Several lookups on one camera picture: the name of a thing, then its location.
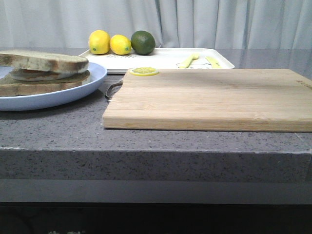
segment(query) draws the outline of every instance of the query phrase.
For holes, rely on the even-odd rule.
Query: white tray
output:
[[[189,68],[212,68],[211,63],[205,57],[216,59],[221,68],[234,68],[226,58],[213,49],[197,48],[155,48],[147,55],[142,56],[133,51],[128,55],[94,55],[89,50],[80,56],[88,58],[90,62],[97,63],[107,69],[108,74],[125,74],[129,68],[154,67],[154,68],[178,68],[178,64],[183,62],[192,53],[199,53],[199,59],[194,60]]]

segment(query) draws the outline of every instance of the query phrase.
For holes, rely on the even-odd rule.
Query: plastic utensil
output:
[[[187,68],[190,66],[193,59],[198,59],[199,53],[193,53],[191,54],[187,59],[185,59],[182,63],[178,65],[178,68]]]
[[[213,57],[205,57],[205,59],[211,64],[212,68],[222,68],[219,61]]]

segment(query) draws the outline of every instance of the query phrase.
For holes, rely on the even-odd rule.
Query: bamboo cutting board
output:
[[[312,132],[312,81],[289,69],[160,69],[131,75],[105,128]]]

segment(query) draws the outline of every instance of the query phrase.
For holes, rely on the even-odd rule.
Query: toast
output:
[[[88,69],[89,60],[81,56],[55,54],[42,51],[0,51],[0,66],[56,73],[82,73]]]
[[[74,74],[68,78],[45,81],[23,81],[7,74],[0,79],[0,97],[45,94],[78,87],[90,82],[90,72]]]
[[[0,51],[0,66],[15,67],[0,77],[0,97],[36,95],[90,82],[89,60],[42,51]]]

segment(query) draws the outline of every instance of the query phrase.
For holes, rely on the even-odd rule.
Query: yellow knife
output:
[[[206,60],[208,60],[209,63],[211,63],[212,68],[222,68],[219,61],[216,60],[213,57],[205,57]]]

